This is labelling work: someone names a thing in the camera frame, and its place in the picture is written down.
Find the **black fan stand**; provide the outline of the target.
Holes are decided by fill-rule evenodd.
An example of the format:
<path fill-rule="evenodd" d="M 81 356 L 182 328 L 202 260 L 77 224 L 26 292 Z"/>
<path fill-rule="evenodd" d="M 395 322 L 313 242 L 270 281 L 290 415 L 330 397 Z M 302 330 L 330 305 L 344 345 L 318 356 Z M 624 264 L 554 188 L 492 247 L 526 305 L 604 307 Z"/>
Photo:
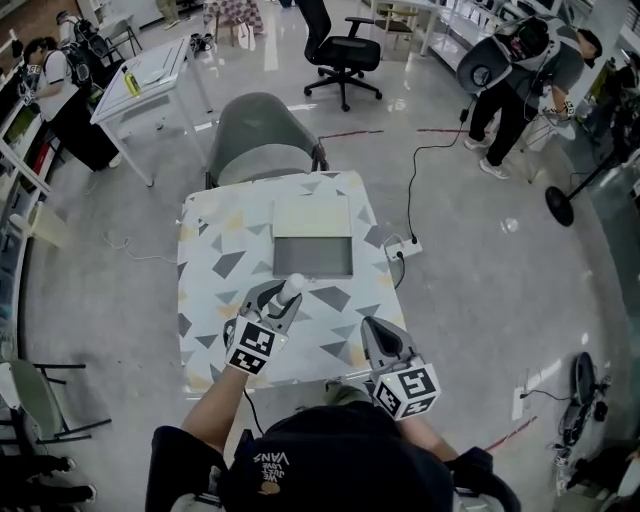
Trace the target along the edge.
<path fill-rule="evenodd" d="M 640 146 L 628 155 L 612 151 L 597 167 L 570 193 L 565 194 L 556 186 L 549 186 L 545 190 L 547 208 L 554 219 L 564 227 L 570 227 L 574 223 L 575 214 L 572 201 L 581 192 L 594 182 L 605 170 L 614 168 L 626 169 L 635 165 L 640 159 Z"/>

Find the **black office chair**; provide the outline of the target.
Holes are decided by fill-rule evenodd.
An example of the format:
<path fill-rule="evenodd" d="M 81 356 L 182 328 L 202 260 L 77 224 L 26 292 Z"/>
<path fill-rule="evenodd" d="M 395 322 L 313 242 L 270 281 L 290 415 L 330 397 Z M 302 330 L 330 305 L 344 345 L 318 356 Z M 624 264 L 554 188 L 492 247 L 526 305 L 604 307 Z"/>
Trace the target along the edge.
<path fill-rule="evenodd" d="M 346 100 L 346 85 L 371 91 L 376 100 L 383 98 L 382 92 L 362 81 L 364 75 L 375 71 L 380 63 L 381 46 L 378 42 L 357 36 L 361 25 L 373 25 L 374 19 L 357 16 L 346 17 L 351 24 L 346 36 L 331 36 L 332 23 L 323 0 L 295 0 L 308 28 L 304 57 L 317 68 L 322 80 L 303 88 L 306 97 L 314 89 L 338 84 L 341 109 L 350 111 Z"/>

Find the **grey chair shell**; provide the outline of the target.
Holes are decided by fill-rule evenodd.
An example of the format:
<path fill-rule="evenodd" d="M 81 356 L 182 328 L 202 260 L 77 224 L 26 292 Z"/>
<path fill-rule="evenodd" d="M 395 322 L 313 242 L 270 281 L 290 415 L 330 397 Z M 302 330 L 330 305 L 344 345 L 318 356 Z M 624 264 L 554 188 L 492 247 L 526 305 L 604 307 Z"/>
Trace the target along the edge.
<path fill-rule="evenodd" d="M 470 94 L 488 90 L 512 71 L 511 60 L 504 46 L 493 36 L 474 45 L 460 60 L 456 78 Z"/>

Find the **pale green metal-frame chair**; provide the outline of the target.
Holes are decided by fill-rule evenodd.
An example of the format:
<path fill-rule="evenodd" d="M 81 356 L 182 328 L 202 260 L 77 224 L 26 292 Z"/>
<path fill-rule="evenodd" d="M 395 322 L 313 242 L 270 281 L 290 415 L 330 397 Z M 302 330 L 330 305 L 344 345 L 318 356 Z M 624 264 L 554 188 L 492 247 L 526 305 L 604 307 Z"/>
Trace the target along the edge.
<path fill-rule="evenodd" d="M 90 440 L 90 432 L 110 425 L 107 418 L 71 428 L 51 387 L 65 386 L 66 380 L 50 377 L 48 370 L 86 370 L 84 363 L 43 364 L 24 359 L 0 362 L 0 397 L 11 410 L 29 416 L 36 427 L 36 443 L 41 446 Z"/>

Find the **grey box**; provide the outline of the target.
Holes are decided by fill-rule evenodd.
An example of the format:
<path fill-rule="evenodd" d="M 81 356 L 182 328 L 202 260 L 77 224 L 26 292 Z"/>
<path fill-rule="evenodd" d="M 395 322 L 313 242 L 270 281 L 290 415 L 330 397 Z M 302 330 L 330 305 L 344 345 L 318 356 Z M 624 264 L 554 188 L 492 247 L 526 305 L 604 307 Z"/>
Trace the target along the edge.
<path fill-rule="evenodd" d="M 345 196 L 279 199 L 273 211 L 273 275 L 349 279 L 354 274 L 353 229 Z"/>

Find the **person's left forearm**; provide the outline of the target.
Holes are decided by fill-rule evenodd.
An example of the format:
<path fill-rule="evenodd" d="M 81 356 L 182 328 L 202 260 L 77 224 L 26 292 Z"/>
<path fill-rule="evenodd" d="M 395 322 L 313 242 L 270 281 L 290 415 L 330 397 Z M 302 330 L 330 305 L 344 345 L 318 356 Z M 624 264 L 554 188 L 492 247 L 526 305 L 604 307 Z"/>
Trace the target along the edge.
<path fill-rule="evenodd" d="M 222 454 L 247 381 L 246 373 L 226 366 L 219 379 L 193 406 L 181 429 Z"/>

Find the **white framed table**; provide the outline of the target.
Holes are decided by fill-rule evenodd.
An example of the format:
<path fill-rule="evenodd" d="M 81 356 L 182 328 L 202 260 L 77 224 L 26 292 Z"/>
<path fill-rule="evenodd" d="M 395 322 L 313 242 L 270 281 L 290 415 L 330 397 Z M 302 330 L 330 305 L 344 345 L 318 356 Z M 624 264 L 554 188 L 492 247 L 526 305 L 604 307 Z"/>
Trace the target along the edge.
<path fill-rule="evenodd" d="M 142 80 L 158 69 L 165 70 L 164 77 L 156 83 L 143 85 Z M 124 80 L 125 71 L 130 71 L 137 80 L 140 87 L 138 96 L 129 93 Z M 205 154 L 198 143 L 194 121 L 190 118 L 186 103 L 179 92 L 180 86 L 186 83 L 195 86 L 196 97 L 202 104 L 202 113 L 205 116 L 211 115 L 213 106 L 205 90 L 188 36 L 166 42 L 125 61 L 92 114 L 91 122 L 103 129 L 124 160 L 148 187 L 154 185 L 154 180 L 134 161 L 118 130 L 125 123 L 153 125 L 161 122 L 164 116 L 175 114 L 192 144 L 194 153 L 204 162 Z"/>

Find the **checkered cloth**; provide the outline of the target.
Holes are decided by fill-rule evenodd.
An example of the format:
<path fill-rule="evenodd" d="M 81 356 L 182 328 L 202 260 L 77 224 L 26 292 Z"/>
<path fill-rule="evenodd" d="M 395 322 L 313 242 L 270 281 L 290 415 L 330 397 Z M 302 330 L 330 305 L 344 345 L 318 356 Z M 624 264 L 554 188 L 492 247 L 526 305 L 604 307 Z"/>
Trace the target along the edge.
<path fill-rule="evenodd" d="M 228 21 L 245 23 L 255 34 L 264 30 L 256 0 L 204 0 L 203 26 L 208 28 L 217 16 Z"/>

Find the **white power strip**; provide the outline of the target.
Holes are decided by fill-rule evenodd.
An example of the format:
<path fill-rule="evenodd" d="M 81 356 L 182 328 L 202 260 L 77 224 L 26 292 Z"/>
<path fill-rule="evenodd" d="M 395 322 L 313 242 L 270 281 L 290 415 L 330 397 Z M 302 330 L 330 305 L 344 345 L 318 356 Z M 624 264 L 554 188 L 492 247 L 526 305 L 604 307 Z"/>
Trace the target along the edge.
<path fill-rule="evenodd" d="M 389 261 L 399 260 L 398 254 L 408 258 L 423 251 L 419 241 L 413 242 L 411 239 L 402 239 L 399 235 L 391 235 L 383 242 L 383 248 Z"/>

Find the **person's right forearm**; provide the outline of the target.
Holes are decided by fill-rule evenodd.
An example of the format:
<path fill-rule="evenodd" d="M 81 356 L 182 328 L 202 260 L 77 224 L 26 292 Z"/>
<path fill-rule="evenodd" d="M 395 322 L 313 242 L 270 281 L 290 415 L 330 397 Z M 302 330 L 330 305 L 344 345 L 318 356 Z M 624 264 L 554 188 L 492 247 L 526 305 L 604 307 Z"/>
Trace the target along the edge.
<path fill-rule="evenodd" d="M 441 461 L 453 461 L 458 457 L 454 448 L 422 416 L 402 419 L 396 425 L 404 439 L 431 452 Z"/>

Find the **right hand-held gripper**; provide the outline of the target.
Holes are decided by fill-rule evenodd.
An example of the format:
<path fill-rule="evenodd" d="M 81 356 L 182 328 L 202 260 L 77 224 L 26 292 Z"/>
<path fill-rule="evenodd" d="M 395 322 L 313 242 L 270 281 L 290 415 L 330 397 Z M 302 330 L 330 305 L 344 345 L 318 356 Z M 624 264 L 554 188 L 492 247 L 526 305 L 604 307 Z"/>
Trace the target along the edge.
<path fill-rule="evenodd" d="M 409 334 L 378 317 L 365 317 L 360 331 L 377 404 L 394 421 L 429 411 L 441 387 L 434 366 L 418 353 Z"/>

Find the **person's black shirt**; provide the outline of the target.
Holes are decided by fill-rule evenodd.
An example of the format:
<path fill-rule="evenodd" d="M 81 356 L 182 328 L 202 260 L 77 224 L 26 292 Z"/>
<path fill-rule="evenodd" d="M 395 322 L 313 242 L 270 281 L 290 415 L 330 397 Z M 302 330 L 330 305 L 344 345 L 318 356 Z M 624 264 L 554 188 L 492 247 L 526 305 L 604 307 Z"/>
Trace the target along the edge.
<path fill-rule="evenodd" d="M 145 512 L 453 512 L 467 489 L 521 512 L 474 447 L 450 462 L 403 439 L 365 402 L 318 406 L 238 445 L 232 464 L 191 434 L 158 428 Z"/>

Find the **small white cylindrical object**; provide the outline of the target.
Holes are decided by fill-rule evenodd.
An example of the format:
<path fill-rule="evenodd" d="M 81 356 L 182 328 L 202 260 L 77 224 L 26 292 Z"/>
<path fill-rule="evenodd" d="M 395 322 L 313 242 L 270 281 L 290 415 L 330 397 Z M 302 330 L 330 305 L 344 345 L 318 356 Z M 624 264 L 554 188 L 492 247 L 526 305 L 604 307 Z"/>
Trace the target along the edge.
<path fill-rule="evenodd" d="M 306 284 L 306 279 L 302 274 L 291 274 L 283 283 L 281 290 L 277 294 L 277 300 L 281 305 L 286 305 L 289 301 L 297 297 Z"/>

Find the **geometric patterned tablecloth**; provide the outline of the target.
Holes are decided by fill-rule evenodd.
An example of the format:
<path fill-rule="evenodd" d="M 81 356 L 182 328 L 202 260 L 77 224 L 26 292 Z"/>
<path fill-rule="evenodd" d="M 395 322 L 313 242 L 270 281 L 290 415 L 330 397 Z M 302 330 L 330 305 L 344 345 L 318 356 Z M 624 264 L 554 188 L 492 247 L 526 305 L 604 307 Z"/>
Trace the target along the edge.
<path fill-rule="evenodd" d="M 406 326 L 382 231 L 358 173 L 293 174 L 193 193 L 182 207 L 177 253 L 178 334 L 192 391 L 205 391 L 221 373 L 223 327 L 249 289 L 272 280 L 274 203 L 297 196 L 348 199 L 354 274 L 311 280 L 287 345 L 251 386 L 356 376 L 369 368 L 360 336 L 363 318 Z"/>

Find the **black floor device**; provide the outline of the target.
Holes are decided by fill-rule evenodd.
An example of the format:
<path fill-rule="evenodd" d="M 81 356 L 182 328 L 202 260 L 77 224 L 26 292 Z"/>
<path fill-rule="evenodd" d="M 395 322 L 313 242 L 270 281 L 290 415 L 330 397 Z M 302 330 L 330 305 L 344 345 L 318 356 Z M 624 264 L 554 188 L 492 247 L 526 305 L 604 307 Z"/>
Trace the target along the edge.
<path fill-rule="evenodd" d="M 572 370 L 572 404 L 590 404 L 595 396 L 596 384 L 592 358 L 588 352 L 581 352 L 576 356 Z"/>

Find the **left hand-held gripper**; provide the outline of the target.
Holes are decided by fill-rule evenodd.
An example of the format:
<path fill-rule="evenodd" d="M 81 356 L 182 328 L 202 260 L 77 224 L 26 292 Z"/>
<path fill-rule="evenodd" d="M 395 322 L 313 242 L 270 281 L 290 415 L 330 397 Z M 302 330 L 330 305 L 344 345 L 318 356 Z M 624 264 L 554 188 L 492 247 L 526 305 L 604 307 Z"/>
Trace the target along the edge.
<path fill-rule="evenodd" d="M 270 280 L 251 288 L 237 315 L 223 328 L 225 364 L 249 375 L 259 375 L 271 358 L 288 342 L 288 331 L 302 303 L 297 294 L 281 305 L 277 294 L 280 280 Z"/>

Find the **grey-green shell chair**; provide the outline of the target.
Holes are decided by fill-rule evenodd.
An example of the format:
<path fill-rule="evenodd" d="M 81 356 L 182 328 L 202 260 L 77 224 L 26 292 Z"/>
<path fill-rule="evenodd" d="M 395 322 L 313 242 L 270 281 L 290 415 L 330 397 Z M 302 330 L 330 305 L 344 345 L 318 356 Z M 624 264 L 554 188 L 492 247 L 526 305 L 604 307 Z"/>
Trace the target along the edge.
<path fill-rule="evenodd" d="M 220 113 L 215 139 L 203 167 L 207 190 L 235 184 L 224 170 L 242 155 L 265 146 L 296 148 L 311 160 L 305 172 L 330 170 L 326 152 L 314 136 L 276 96 L 253 92 L 228 102 Z"/>

